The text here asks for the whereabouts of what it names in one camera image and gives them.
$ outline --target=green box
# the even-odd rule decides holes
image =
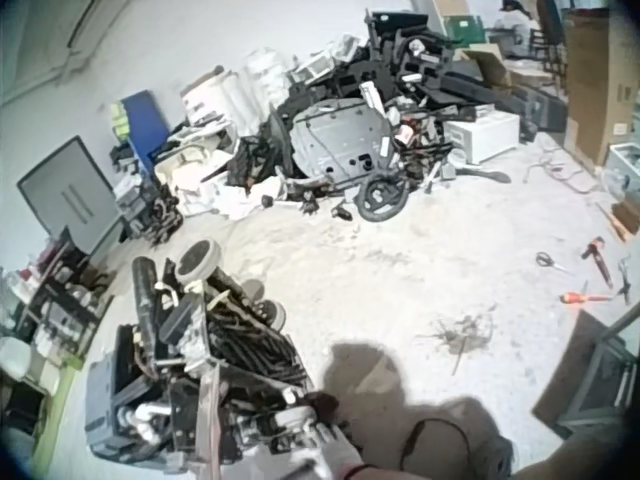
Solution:
[[[445,17],[444,24],[449,38],[460,42],[458,48],[468,47],[472,43],[487,43],[480,17],[455,15]]]

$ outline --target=small white wheel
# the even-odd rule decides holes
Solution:
[[[194,243],[187,250],[176,267],[176,279],[182,285],[206,280],[220,264],[222,251],[215,240],[206,239]]]
[[[262,300],[258,302],[258,308],[263,309],[266,313],[265,323],[276,332],[279,332],[284,327],[287,321],[287,312],[284,306],[280,302],[275,300]]]

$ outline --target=scissors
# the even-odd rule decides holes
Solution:
[[[538,252],[536,253],[536,263],[541,267],[553,267],[555,269],[561,270],[565,273],[571,273],[564,267],[558,265],[553,258],[547,252]]]

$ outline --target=white wall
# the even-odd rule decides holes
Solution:
[[[471,15],[481,16],[485,28],[493,27],[500,17],[502,0],[467,0]]]
[[[410,10],[410,0],[132,0],[88,69],[0,110],[0,265],[17,269],[45,232],[16,182],[75,135],[110,181],[115,144],[108,106],[151,90],[165,117],[184,117],[179,92],[217,64],[238,68],[269,46],[304,57],[346,32],[365,35],[365,9]]]

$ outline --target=green floor mat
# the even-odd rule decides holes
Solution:
[[[71,367],[60,370],[60,383],[53,398],[49,399],[45,407],[45,423],[33,453],[32,475],[34,478],[43,479],[49,470],[49,464],[53,458],[53,451],[58,439],[58,429],[62,420],[64,406],[67,403],[67,396],[71,390],[71,384],[76,371]]]

